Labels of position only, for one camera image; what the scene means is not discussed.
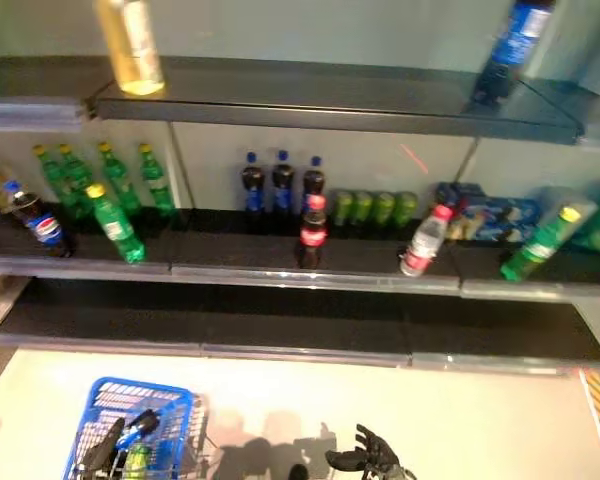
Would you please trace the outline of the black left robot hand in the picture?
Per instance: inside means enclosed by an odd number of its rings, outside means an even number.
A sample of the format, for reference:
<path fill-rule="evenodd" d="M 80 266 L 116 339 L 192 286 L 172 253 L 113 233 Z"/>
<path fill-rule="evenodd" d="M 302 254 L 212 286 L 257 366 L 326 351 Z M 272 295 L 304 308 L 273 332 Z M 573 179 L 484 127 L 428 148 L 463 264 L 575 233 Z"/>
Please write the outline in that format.
<path fill-rule="evenodd" d="M 125 426 L 125 420 L 118 418 L 107 431 L 104 439 L 90 447 L 76 467 L 77 479 L 94 479 L 98 475 L 108 477 L 113 468 L 116 443 Z"/>

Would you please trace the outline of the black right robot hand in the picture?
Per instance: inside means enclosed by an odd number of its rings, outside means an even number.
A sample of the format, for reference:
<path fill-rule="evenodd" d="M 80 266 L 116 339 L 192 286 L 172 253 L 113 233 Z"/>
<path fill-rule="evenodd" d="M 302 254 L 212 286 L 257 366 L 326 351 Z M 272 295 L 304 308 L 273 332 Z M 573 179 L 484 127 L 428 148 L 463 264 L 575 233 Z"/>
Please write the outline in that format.
<path fill-rule="evenodd" d="M 354 450 L 325 453 L 331 468 L 341 472 L 360 472 L 362 479 L 411 479 L 415 474 L 403 467 L 388 443 L 362 424 L 356 425 Z"/>

